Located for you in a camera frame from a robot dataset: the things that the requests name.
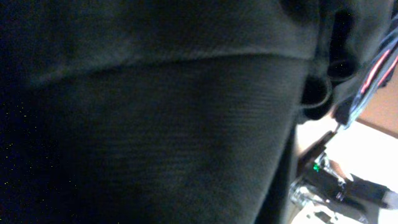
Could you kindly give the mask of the black t-shirt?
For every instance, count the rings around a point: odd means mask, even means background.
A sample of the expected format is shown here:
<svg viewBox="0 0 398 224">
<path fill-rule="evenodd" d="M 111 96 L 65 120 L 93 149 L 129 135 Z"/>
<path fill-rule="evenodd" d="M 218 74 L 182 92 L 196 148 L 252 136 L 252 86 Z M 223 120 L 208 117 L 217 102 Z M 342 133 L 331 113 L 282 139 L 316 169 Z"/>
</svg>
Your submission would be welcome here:
<svg viewBox="0 0 398 224">
<path fill-rule="evenodd" d="M 396 1 L 2 1 L 2 223 L 284 223 L 295 129 Z"/>
</svg>

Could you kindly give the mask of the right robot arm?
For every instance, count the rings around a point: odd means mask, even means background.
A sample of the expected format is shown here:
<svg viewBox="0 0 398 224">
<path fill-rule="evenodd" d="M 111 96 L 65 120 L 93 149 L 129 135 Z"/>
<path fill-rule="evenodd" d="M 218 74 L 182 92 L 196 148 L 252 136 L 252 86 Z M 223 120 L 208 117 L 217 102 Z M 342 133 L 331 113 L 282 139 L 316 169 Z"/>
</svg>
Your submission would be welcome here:
<svg viewBox="0 0 398 224">
<path fill-rule="evenodd" d="M 322 218 L 329 218 L 327 223 L 335 223 L 337 214 L 359 223 L 377 223 L 380 209 L 397 210 L 397 192 L 359 177 L 349 180 L 341 176 L 326 153 L 326 144 L 335 135 L 327 132 L 299 157 L 289 197 L 300 208 L 329 209 L 330 215 L 321 212 Z"/>
</svg>

